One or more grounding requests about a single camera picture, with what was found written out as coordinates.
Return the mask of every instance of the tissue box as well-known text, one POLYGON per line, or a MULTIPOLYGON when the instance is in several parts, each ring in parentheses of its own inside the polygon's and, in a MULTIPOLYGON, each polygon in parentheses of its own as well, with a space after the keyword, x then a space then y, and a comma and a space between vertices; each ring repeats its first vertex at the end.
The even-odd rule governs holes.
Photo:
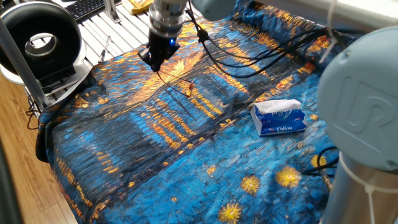
POLYGON ((254 103, 251 116, 260 137, 302 131, 307 127, 297 100, 269 100, 254 103))

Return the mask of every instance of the black keyboard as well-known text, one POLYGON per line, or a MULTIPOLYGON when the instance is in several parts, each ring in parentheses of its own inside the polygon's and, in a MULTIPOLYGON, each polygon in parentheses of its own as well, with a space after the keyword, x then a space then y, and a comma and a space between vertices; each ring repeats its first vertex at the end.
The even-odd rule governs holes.
POLYGON ((79 0, 65 8, 75 18, 76 22, 89 19, 105 9, 104 0, 79 0))

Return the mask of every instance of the wrinkled cloth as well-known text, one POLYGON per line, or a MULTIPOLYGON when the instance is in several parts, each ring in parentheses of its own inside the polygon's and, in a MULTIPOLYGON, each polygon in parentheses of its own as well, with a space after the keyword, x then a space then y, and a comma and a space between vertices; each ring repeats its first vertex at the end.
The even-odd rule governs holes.
MULTIPOLYGON (((319 27, 247 1, 228 19, 199 23, 222 48, 252 57, 319 27)), ((138 57, 142 46, 96 65, 70 96, 44 109, 37 157, 51 165, 78 223, 318 222, 327 189, 300 171, 333 145, 317 117, 324 66, 314 62, 328 39, 251 78, 220 73, 197 39, 186 24, 180 49, 160 71, 180 93, 138 57), (286 98, 302 103, 308 128, 259 138, 248 106, 286 98)), ((207 45, 226 63, 247 63, 207 45)), ((224 69, 244 75, 272 59, 224 69)))

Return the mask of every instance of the metal rod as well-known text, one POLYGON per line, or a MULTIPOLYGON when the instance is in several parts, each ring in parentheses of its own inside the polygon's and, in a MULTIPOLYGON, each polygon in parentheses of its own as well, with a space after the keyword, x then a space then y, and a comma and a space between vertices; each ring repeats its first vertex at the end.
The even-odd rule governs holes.
POLYGON ((44 92, 37 83, 36 78, 19 51, 14 39, 11 37, 11 34, 9 33, 2 19, 0 19, 0 34, 0 47, 12 63, 12 66, 14 66, 18 75, 22 78, 22 81, 29 90, 33 99, 36 101, 40 109, 44 109, 45 107, 49 106, 50 103, 48 99, 45 97, 44 92))
POLYGON ((319 173, 321 174, 321 179, 323 183, 326 185, 326 188, 328 189, 329 192, 331 192, 333 185, 331 183, 330 177, 326 173, 326 170, 323 169, 319 173))
POLYGON ((105 54, 106 54, 106 51, 107 51, 106 49, 108 48, 108 45, 109 45, 110 41, 111 41, 111 36, 109 35, 108 39, 106 40, 105 47, 102 50, 101 55, 99 56, 98 63, 104 62, 105 54))
POLYGON ((105 3, 105 14, 114 22, 118 23, 121 20, 116 12, 116 6, 114 5, 114 0, 104 0, 105 3))
MULTIPOLYGON (((373 186, 398 189, 398 175, 364 166, 340 152, 333 190, 329 196, 322 224, 371 224, 369 198, 365 186, 347 174, 341 165, 342 160, 352 173, 373 186)), ((394 223, 398 214, 398 194, 374 191, 372 198, 376 223, 394 223)))

